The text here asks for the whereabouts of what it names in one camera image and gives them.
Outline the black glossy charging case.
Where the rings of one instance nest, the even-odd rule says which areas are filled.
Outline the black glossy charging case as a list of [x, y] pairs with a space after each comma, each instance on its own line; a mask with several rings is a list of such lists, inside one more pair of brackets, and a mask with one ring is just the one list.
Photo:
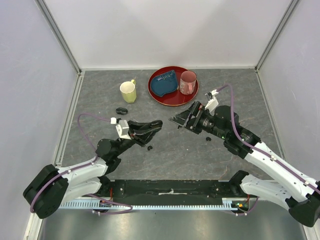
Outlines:
[[162, 120], [155, 120], [155, 121], [152, 121], [149, 124], [149, 127], [152, 128], [152, 129], [162, 128], [162, 126], [163, 126], [163, 121]]

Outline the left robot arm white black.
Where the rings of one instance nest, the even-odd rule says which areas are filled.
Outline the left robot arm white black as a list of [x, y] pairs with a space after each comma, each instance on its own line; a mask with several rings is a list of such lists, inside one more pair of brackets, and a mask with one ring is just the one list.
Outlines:
[[120, 155], [134, 145], [145, 147], [162, 129], [163, 122], [126, 121], [112, 117], [118, 138], [101, 139], [94, 148], [95, 156], [85, 162], [67, 167], [46, 165], [23, 192], [30, 212], [40, 219], [52, 215], [60, 205], [82, 196], [106, 196], [110, 191], [107, 175], [121, 163]]

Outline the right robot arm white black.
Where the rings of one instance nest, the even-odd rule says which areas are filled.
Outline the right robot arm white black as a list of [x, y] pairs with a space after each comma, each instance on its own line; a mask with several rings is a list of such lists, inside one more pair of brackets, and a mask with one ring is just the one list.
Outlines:
[[223, 140], [233, 155], [246, 160], [274, 179], [274, 183], [238, 171], [229, 181], [235, 197], [244, 193], [262, 197], [284, 209], [300, 224], [313, 227], [320, 218], [320, 183], [275, 154], [258, 136], [239, 125], [232, 106], [221, 105], [211, 113], [199, 101], [169, 120], [195, 134], [205, 131]]

